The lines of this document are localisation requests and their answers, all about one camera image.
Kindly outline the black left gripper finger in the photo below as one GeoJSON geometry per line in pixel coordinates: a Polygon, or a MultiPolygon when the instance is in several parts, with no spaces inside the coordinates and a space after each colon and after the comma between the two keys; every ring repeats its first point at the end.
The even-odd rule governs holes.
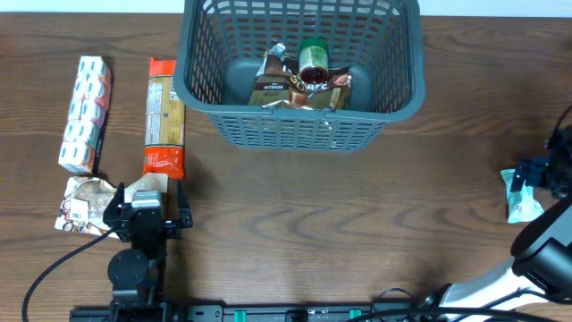
{"type": "Polygon", "coordinates": [[[116,215],[118,209],[123,204],[123,202],[124,202],[124,183],[120,182],[114,196],[112,197],[108,206],[106,207],[107,215],[116,215]]]}
{"type": "Polygon", "coordinates": [[[187,201],[182,181],[177,183],[177,208],[180,219],[191,219],[191,210],[187,201]]]}

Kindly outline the teal wipes packet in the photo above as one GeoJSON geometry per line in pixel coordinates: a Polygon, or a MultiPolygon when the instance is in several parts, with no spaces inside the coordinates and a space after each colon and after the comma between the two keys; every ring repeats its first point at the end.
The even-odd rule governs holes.
{"type": "Polygon", "coordinates": [[[500,176],[506,185],[506,198],[508,204],[508,223],[517,224],[534,221],[544,210],[534,198],[534,188],[524,186],[520,191],[512,192],[514,169],[500,171],[500,176]]]}

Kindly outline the gold coffee bag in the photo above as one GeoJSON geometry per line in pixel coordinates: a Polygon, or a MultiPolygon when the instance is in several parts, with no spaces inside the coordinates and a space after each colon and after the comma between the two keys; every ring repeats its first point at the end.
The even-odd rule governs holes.
{"type": "Polygon", "coordinates": [[[299,77],[299,57],[288,56],[286,46],[278,43],[265,51],[248,103],[274,109],[343,110],[349,104],[351,81],[349,67],[329,66],[327,81],[305,83],[299,77]]]}

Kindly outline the green lid jar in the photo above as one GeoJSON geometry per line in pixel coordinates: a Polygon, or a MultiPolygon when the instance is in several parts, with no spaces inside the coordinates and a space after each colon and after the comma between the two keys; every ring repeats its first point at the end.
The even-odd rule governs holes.
{"type": "Polygon", "coordinates": [[[299,77],[309,84],[327,81],[329,48],[321,38],[308,38],[299,46],[299,77]]]}

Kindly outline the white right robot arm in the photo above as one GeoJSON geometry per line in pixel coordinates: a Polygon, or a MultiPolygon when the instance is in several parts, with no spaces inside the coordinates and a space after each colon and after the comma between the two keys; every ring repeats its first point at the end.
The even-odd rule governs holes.
{"type": "Polygon", "coordinates": [[[469,282],[446,284],[419,305],[513,310],[536,302],[571,302],[571,128],[556,129],[547,158],[523,160],[510,190],[542,188],[559,201],[517,236],[510,257],[469,282]]]}

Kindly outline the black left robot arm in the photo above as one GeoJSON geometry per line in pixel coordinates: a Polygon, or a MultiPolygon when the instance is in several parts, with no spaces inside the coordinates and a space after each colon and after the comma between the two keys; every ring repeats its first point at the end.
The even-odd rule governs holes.
{"type": "Polygon", "coordinates": [[[177,216],[167,218],[159,191],[137,191],[125,200],[121,184],[103,215],[104,223],[130,247],[110,260],[107,275],[113,285],[112,321],[182,321],[184,309],[165,298],[167,241],[193,226],[183,185],[177,182],[177,216]]]}

